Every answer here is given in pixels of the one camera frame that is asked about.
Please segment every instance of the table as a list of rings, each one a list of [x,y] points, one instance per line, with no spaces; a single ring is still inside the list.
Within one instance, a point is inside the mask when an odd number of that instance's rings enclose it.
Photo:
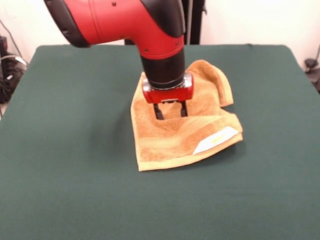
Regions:
[[[320,239],[320,97],[283,45],[193,45],[244,141],[138,172],[135,46],[41,46],[0,121],[0,239]]]

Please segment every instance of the white label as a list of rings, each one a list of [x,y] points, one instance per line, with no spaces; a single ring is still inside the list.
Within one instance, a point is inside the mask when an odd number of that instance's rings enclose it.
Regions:
[[[195,148],[193,155],[196,155],[198,153],[207,151],[209,149],[212,149],[229,139],[233,138],[235,135],[237,135],[239,132],[234,129],[233,127],[227,126],[224,129],[216,132],[215,134],[212,134],[202,141],[199,142],[198,146]]]

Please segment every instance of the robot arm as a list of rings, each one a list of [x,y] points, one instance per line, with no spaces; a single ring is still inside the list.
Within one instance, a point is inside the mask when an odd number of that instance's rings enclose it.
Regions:
[[[181,0],[44,0],[64,37],[75,47],[132,40],[146,75],[142,90],[154,104],[181,102],[193,96],[193,77],[185,73],[185,20]]]

